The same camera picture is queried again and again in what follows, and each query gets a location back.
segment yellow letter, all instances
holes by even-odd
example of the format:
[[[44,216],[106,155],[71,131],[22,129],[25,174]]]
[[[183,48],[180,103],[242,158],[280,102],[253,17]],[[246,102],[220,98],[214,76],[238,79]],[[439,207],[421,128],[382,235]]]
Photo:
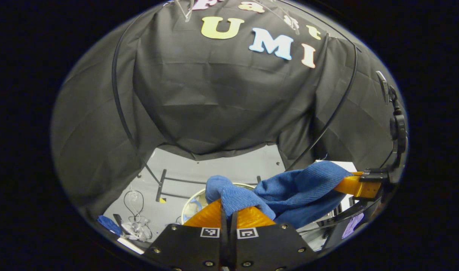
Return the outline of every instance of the yellow letter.
[[[219,38],[221,40],[236,36],[239,31],[239,26],[244,22],[244,20],[241,19],[229,18],[229,30],[226,32],[218,32],[216,28],[218,23],[223,20],[221,17],[204,17],[202,20],[204,23],[202,24],[201,34],[208,38]]]
[[[249,11],[254,11],[258,13],[264,12],[262,5],[255,3],[255,2],[241,2],[241,5],[239,5],[238,7],[239,9],[242,9],[242,10],[249,10]]]
[[[305,54],[303,55],[303,59],[301,60],[301,63],[308,67],[315,67],[315,63],[313,63],[313,54],[315,53],[315,48],[311,47],[308,44],[301,44],[303,48],[305,48]]]
[[[320,31],[318,31],[315,27],[313,26],[307,26],[308,27],[308,32],[313,38],[316,38],[317,40],[320,40],[321,38],[317,34],[321,34]]]

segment blue towel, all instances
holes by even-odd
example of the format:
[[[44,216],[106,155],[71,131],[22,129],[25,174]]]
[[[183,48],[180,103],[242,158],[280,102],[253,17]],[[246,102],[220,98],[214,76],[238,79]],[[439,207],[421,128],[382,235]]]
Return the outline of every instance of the blue towel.
[[[345,194],[334,191],[344,177],[352,175],[330,161],[313,163],[305,169],[278,174],[261,181],[255,189],[234,186],[222,176],[211,177],[206,184],[206,200],[221,197],[226,215],[246,207],[258,208],[276,223],[300,228],[331,212]]]
[[[97,221],[99,223],[102,224],[102,226],[104,226],[106,229],[108,230],[112,230],[114,233],[116,233],[117,235],[121,235],[122,234],[122,230],[119,228],[119,226],[117,226],[116,223],[114,223],[110,218],[108,218],[107,216],[99,216],[99,218],[97,218]]]

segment blue letter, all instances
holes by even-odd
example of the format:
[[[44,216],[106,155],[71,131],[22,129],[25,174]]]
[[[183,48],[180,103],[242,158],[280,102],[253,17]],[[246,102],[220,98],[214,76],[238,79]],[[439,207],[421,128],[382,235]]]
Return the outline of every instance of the blue letter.
[[[278,50],[274,52],[276,56],[291,60],[290,45],[293,42],[292,38],[285,35],[279,35],[273,40],[269,32],[265,29],[254,27],[253,31],[255,32],[255,41],[253,42],[253,45],[250,45],[251,51],[260,53],[263,52],[264,48],[262,47],[262,44],[264,43],[268,53],[272,53],[276,48],[278,48]]]

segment letter m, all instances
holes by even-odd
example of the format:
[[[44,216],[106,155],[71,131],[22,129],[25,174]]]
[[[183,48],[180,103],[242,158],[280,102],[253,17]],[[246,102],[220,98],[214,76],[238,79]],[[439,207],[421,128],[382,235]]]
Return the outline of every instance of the letter m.
[[[254,27],[253,31],[255,32],[255,41],[253,41],[253,44],[250,45],[250,50],[261,53],[264,51],[264,48],[262,47],[264,44],[268,53],[272,53],[276,48],[278,48],[278,50],[274,52],[276,56],[291,60],[290,45],[293,42],[292,38],[285,35],[279,35],[273,40],[269,32],[265,29]]]

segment blue fabric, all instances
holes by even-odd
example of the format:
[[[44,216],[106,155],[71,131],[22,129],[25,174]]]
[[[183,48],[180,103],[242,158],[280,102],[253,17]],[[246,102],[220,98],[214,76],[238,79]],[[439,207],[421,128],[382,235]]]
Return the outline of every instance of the blue fabric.
[[[122,230],[119,228],[119,226],[107,216],[99,216],[97,221],[101,223],[102,226],[104,226],[106,229],[112,230],[117,235],[122,235]]]
[[[216,175],[207,180],[206,201],[211,204],[221,199],[226,217],[247,207],[257,206],[265,215],[274,219],[275,214],[264,201],[251,190],[235,186],[228,178]]]
[[[321,161],[261,181],[253,191],[236,187],[228,178],[218,175],[207,181],[206,200],[211,203],[221,198],[227,216],[246,207],[258,206],[276,223],[300,228],[340,204],[345,194],[333,188],[350,175],[335,163]]]

